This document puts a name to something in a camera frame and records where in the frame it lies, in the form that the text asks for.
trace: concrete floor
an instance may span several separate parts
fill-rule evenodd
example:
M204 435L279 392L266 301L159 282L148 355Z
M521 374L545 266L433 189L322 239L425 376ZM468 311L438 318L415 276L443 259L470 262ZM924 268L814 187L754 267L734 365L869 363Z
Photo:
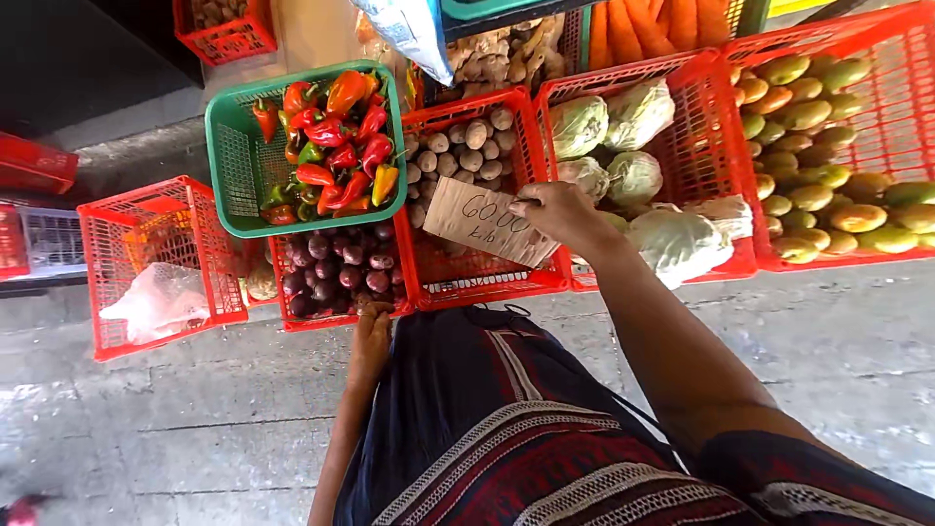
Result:
M935 266L690 285L678 295L782 407L849 458L935 495ZM645 407L597 294L516 303ZM62 498L47 525L299 524L345 378L350 329L255 321L106 364L87 290L0 301L0 502Z

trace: white plastic bag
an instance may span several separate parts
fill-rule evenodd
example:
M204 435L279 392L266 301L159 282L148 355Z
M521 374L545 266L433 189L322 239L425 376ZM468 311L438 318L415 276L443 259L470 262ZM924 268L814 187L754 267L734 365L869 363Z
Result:
M191 320L211 316L201 271L152 263L116 303L101 309L104 319L125 319L126 337L142 345L185 330Z

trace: red plastic crate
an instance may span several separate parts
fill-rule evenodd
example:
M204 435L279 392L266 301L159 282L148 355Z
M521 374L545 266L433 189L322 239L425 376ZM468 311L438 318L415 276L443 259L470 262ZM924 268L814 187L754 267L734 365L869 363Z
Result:
M235 270L234 246L221 227L214 193L180 176L78 207L88 263L94 359L152 349L224 324L247 321ZM166 230L171 228L171 238ZM123 295L155 261L200 269L212 316L179 334L142 345L126 339L126 322L98 313Z
M13 205L0 204L0 281L28 273L20 216Z
M403 115L404 133L434 133L490 114L498 107L513 111L517 142L512 150L513 173L505 181L507 191L527 183L548 181L545 152L536 115L526 88L514 87L478 95ZM513 300L526 296L568 290L563 253L556 252L538 269L530 269L502 257L468 248L463 256L450 257L429 240L422 229L405 225L412 243L412 276L418 284L416 305L424 311L471 305L478 302Z
M209 29L194 29L192 0L172 0L176 38L208 66L275 51L270 0L249 0L244 16Z
M75 183L78 156L0 132L0 186L64 194Z
M836 164L855 171L887 172L898 182L935 181L935 4L880 9L740 38L725 47L727 59L740 66L757 66L793 52L867 57L873 62L870 75L845 90L865 96L869 104L845 121L857 131L857 140L839 153ZM744 161L751 162L749 156ZM756 259L764 270L826 269L935 256L930 248L894 255L858 250L795 265L773 253L759 206L754 207L754 215Z
M415 283L411 280L412 275L412 248L409 243L409 237L406 235L406 229L409 227L409 218L406 215L406 207L403 207L393 216L393 226L396 229L396 246L399 248L399 260L397 263L402 265L403 277L406 280L405 301L397 301L396 309L390 314L390 317L398 317L404 314L411 314L415 311L415 302L412 301L412 293L415 290ZM285 254L286 242L293 236L302 234L290 234L288 236L269 236L269 250L273 253L273 271L276 272L276 287L279 291L277 300L280 303L280 312L282 314L282 328L286 332L301 332L303 330L328 329L331 327L340 327L357 323L358 316L351 308L350 314L326 314L319 318L297 318L289 313L287 305L289 298L286 298L282 291L282 276L293 269L292 261Z
M744 161L746 146L740 116L733 110L729 69L714 50L690 51L636 64L609 67L549 80L536 97L536 115L545 139L549 178L558 180L549 107L585 95L613 96L642 80L665 76L675 101L675 122L643 148L659 161L662 189L655 201L682 206L689 201L742 194L752 208L756 199L753 165ZM687 283L738 280L756 273L752 238L734 241L725 264ZM568 269L571 288L597 290L589 267Z

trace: yellow bell pepper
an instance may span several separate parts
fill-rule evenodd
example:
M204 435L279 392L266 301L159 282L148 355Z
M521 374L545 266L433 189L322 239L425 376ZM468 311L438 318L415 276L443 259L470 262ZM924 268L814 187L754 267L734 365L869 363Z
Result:
M398 178L399 168L390 165L379 165L377 167L377 176L373 180L373 192L370 193L373 206L380 206L386 200L386 196L393 190L393 185L396 184Z

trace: cardboard price sign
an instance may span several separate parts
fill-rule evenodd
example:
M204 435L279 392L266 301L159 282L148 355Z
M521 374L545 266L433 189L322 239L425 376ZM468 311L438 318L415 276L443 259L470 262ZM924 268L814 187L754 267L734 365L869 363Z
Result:
M558 248L558 243L510 213L508 207L514 200L509 194L442 177L422 229L535 268Z

